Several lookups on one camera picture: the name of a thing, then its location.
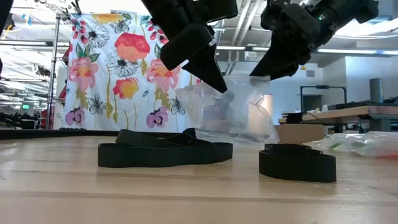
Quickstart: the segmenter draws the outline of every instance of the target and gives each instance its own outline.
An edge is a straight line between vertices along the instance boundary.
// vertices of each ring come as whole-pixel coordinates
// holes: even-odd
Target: green object
[[[362,147],[366,146],[366,144],[361,143],[361,142],[359,142],[359,141],[355,141],[355,142],[352,142],[352,143],[351,143],[351,146],[354,147],[354,148],[356,148],[356,149],[359,149],[359,148],[362,148]]]
[[[341,143],[338,142],[338,143],[336,143],[336,144],[330,146],[329,148],[333,150],[333,149],[337,148],[337,147],[340,146],[340,145],[341,145]]]
[[[321,14],[321,15],[318,17],[318,20],[320,20],[320,21],[322,21],[322,20],[324,20],[324,19],[326,19],[326,16],[323,15],[323,14]]]

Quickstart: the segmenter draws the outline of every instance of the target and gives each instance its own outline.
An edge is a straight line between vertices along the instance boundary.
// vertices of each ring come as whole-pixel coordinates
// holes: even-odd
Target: cardboard box
[[[303,144],[324,138],[320,124],[283,124],[275,128],[281,144]]]

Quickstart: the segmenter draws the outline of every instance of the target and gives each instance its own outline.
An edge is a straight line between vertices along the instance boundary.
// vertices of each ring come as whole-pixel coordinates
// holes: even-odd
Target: wooden table
[[[109,137],[0,141],[1,224],[397,223],[398,161],[338,154],[338,182],[264,177],[258,151],[164,169],[97,167]]]
[[[342,110],[333,110],[303,116],[305,124],[354,124],[369,120],[371,131],[390,131],[391,120],[398,119],[398,106],[359,106]],[[279,120],[280,124],[286,123],[286,118]]]

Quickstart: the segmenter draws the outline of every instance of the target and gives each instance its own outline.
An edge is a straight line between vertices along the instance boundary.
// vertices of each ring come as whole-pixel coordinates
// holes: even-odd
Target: plastic bag
[[[361,156],[398,158],[398,133],[371,131],[351,147]]]
[[[353,152],[351,143],[363,136],[364,134],[330,134],[322,140],[310,142],[306,145],[322,151]]]
[[[224,79],[228,91],[223,94],[206,83],[175,91],[197,138],[255,148],[278,143],[272,119],[261,106],[269,78],[231,75]]]
[[[332,134],[306,145],[322,151],[355,152],[361,156],[398,158],[398,133]]]

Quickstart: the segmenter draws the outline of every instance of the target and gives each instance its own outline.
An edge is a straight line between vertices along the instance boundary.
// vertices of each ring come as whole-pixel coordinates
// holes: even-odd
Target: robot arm
[[[347,23],[377,17],[378,4],[373,0],[322,0],[299,6],[285,0],[269,1],[261,26],[272,31],[271,47],[251,75],[269,75],[271,80],[294,75],[299,65],[311,59],[312,52]]]
[[[152,22],[170,40],[162,47],[160,59],[169,69],[185,60],[183,69],[220,92],[227,87],[215,61],[214,30],[208,22],[238,15],[235,0],[142,0]],[[292,76],[335,32],[356,19],[363,23],[377,17],[375,0],[317,0],[310,5],[290,0],[268,0],[261,26],[272,31],[269,51],[253,70],[252,76],[271,80]]]

